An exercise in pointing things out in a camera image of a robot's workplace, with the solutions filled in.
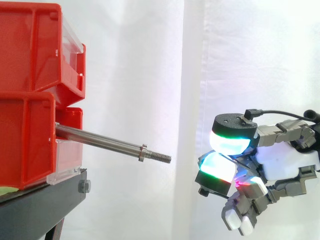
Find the metal rod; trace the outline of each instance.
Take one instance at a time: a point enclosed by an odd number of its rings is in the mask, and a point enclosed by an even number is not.
[[[58,123],[55,124],[55,134],[58,137],[62,137],[75,142],[88,144],[98,148],[114,151],[120,154],[136,157],[139,159],[140,162],[143,162],[144,158],[157,160],[167,164],[171,162],[171,156],[147,150],[147,145],[145,144],[139,146],[136,144],[83,131],[73,127],[60,125]]]

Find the white backdrop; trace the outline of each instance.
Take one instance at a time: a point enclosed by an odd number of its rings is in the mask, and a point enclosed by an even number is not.
[[[225,200],[198,194],[197,157],[217,114],[320,111],[317,1],[56,2],[87,47],[83,128],[173,157],[140,163],[85,146],[92,189],[61,240],[243,239],[224,226]],[[269,206],[246,239],[319,239],[319,196]]]

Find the robotic hand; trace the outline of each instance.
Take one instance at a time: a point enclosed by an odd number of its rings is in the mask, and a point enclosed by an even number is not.
[[[253,118],[266,113],[289,115],[297,120],[273,126],[253,122]],[[199,193],[227,199],[221,217],[229,230],[238,229],[243,236],[253,232],[257,216],[269,204],[280,197],[306,194],[318,182],[320,115],[312,110],[307,110],[304,117],[257,109],[246,110],[244,115],[217,115],[210,145],[214,150],[198,161],[200,171],[195,181],[200,184]],[[232,181],[237,191],[227,197]],[[268,181],[276,182],[266,186]]]

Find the led light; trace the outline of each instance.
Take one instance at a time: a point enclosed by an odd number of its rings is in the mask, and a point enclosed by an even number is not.
[[[236,165],[225,159],[218,152],[212,152],[205,157],[200,166],[200,170],[206,174],[231,183],[236,172]]]
[[[213,150],[223,155],[239,155],[246,150],[250,144],[248,138],[226,138],[215,134],[213,131],[210,133],[210,145]]]

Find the metal nut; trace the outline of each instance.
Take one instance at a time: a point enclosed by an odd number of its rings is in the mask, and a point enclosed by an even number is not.
[[[83,194],[90,193],[91,190],[91,181],[90,180],[81,180],[79,183],[80,192]]]

